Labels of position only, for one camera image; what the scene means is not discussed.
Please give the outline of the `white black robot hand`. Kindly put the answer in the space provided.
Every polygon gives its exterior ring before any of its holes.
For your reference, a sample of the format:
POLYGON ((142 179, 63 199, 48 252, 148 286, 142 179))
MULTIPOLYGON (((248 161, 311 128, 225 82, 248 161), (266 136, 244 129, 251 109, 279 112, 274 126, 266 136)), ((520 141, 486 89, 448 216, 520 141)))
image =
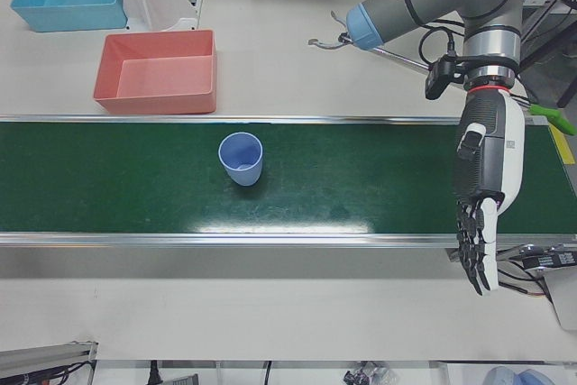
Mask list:
POLYGON ((459 260, 480 296, 499 287, 498 220, 521 188, 525 129, 524 113, 507 88, 467 92, 454 145, 453 193, 459 260))

